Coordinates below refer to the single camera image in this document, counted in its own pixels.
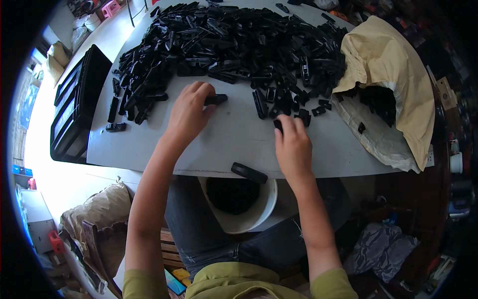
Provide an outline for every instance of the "hand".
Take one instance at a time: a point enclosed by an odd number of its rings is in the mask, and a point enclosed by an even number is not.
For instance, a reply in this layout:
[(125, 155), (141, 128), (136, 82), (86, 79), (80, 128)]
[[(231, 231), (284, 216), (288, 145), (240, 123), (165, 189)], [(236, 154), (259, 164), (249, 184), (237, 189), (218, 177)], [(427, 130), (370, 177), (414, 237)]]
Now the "hand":
[(281, 114), (277, 119), (282, 123), (284, 134), (279, 129), (274, 129), (275, 155), (287, 182), (294, 189), (298, 184), (314, 179), (312, 143), (300, 118), (291, 119)]
[(209, 83), (196, 81), (186, 86), (174, 103), (164, 135), (186, 148), (204, 129), (216, 109), (215, 105), (209, 105), (203, 110), (206, 97), (215, 94), (216, 90)]

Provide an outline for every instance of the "white table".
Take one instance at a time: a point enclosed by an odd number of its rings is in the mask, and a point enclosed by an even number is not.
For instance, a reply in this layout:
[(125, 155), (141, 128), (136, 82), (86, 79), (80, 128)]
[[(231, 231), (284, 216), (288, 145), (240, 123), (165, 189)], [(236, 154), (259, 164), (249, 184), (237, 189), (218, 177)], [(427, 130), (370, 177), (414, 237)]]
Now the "white table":
[[(192, 1), (161, 0), (149, 11), (157, 5), (164, 9), (181, 2)], [(256, 9), (267, 7), (281, 15), (287, 15), (275, 6), (278, 2), (289, 8), (290, 15), (295, 13), (314, 26), (326, 22), (321, 16), (323, 11), (304, 4), (289, 5), (286, 0), (225, 0), (221, 5)], [(336, 20), (339, 27), (346, 27), (348, 31), (354, 28), (340, 18), (329, 16)], [(119, 58), (124, 52), (141, 42), (151, 22), (148, 13), (120, 50), (112, 69), (118, 68)], [(126, 122), (128, 127), (124, 132), (108, 133), (105, 127), (113, 98), (112, 78), (113, 75), (109, 73), (98, 100), (89, 136), (88, 163), (143, 171), (158, 139), (166, 130), (171, 108), (182, 88), (196, 80), (202, 80), (211, 83), (216, 93), (227, 94), (228, 101), (218, 106), (206, 128), (186, 148), (176, 163), (174, 173), (202, 177), (238, 177), (230, 169), (234, 162), (239, 162), (270, 178), (283, 178), (275, 157), (274, 125), (270, 119), (258, 118), (249, 82), (239, 81), (231, 85), (209, 77), (174, 77), (166, 91), (169, 100), (156, 103), (148, 120), (137, 125), (127, 121), (126, 116), (117, 115), (116, 122)], [(312, 99), (305, 108), (310, 111), (317, 106), (317, 99)], [(312, 117), (307, 133), (314, 145), (312, 170), (316, 177), (351, 177), (395, 171), (364, 149), (335, 112), (335, 108), (319, 117)]]

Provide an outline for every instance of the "person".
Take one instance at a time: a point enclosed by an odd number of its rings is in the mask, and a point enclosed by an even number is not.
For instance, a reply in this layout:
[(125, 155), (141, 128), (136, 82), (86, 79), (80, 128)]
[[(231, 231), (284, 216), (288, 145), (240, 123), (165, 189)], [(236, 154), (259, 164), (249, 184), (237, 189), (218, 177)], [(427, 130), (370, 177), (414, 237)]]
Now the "person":
[(334, 231), (311, 170), (312, 143), (300, 118), (279, 115), (276, 156), (297, 198), (299, 215), (234, 242), (222, 231), (197, 177), (173, 176), (176, 161), (207, 125), (203, 109), (212, 85), (186, 86), (146, 166), (131, 205), (126, 239), (124, 299), (169, 298), (161, 252), (163, 215), (193, 283), (187, 299), (306, 298), (279, 285), (277, 272), (307, 255), (314, 298), (357, 298), (342, 268)]

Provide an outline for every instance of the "electrical outlet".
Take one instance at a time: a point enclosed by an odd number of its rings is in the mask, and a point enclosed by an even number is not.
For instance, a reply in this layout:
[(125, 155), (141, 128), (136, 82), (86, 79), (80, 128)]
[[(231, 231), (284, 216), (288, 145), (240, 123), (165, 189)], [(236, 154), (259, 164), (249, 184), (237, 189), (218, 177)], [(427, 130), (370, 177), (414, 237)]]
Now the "electrical outlet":
[(435, 166), (435, 158), (433, 156), (433, 150), (428, 152), (428, 157), (425, 167)]

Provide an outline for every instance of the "black crate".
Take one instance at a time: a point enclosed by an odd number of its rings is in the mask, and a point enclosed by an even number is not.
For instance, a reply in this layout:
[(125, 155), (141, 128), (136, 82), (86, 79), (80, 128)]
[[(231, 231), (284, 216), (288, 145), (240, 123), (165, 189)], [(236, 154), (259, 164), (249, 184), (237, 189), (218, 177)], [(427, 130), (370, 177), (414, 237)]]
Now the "black crate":
[(96, 45), (85, 53), (55, 97), (50, 156), (55, 161), (86, 164), (89, 131), (111, 61)]

